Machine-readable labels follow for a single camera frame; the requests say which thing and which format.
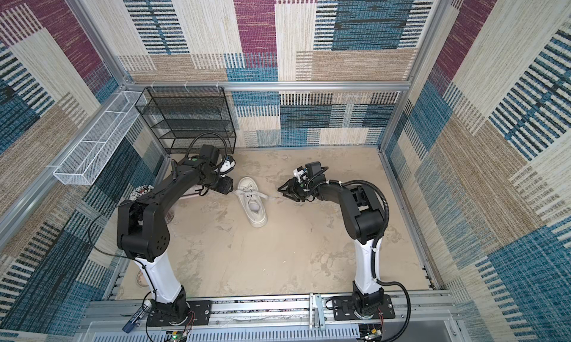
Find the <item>carpet wall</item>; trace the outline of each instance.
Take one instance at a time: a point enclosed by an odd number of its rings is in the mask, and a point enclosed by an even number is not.
[[[378,145],[399,92],[226,92],[237,147]]]
[[[386,154],[475,341],[571,340],[571,0],[453,0]]]
[[[117,82],[64,0],[0,0],[0,214],[5,213]],[[162,162],[137,121],[91,187],[56,183],[0,253],[0,340],[66,341],[102,297],[117,261],[86,228]],[[93,229],[115,252],[116,218]]]
[[[402,81],[435,0],[84,0],[134,81]]]

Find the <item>white sneaker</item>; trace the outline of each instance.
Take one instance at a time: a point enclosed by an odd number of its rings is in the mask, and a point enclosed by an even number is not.
[[[268,217],[261,199],[268,199],[268,196],[258,192],[258,185],[249,177],[240,180],[234,193],[240,199],[250,224],[255,228],[263,227],[268,222]]]

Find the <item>white wire mesh basket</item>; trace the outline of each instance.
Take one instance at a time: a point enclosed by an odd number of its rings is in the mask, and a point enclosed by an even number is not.
[[[145,105],[147,99],[141,92],[121,92],[54,171],[54,176],[63,184],[92,185],[139,116],[135,103]]]

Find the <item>beige floor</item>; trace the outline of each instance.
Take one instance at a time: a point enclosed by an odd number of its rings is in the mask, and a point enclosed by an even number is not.
[[[346,292],[352,289],[353,241],[332,202],[296,203],[276,189],[294,168],[312,161],[329,166],[326,177],[364,179],[386,195],[389,228],[382,241],[381,278],[401,281],[408,289],[427,289],[408,231],[374,148],[237,151],[230,176],[235,186],[251,176],[261,192],[276,197],[264,205],[268,224],[253,228],[234,194],[210,192],[177,202],[168,225],[168,256],[187,296],[238,296]],[[148,288],[136,282],[131,264],[118,295],[139,299]]]

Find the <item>black wire mesh shelf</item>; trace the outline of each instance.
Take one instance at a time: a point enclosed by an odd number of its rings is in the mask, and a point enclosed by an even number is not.
[[[167,153],[186,153],[195,138],[215,132],[226,141],[228,152],[236,147],[236,130],[230,116],[224,89],[217,87],[147,87],[141,96],[146,105],[135,106]],[[198,139],[190,153],[204,144],[224,145],[214,135]]]

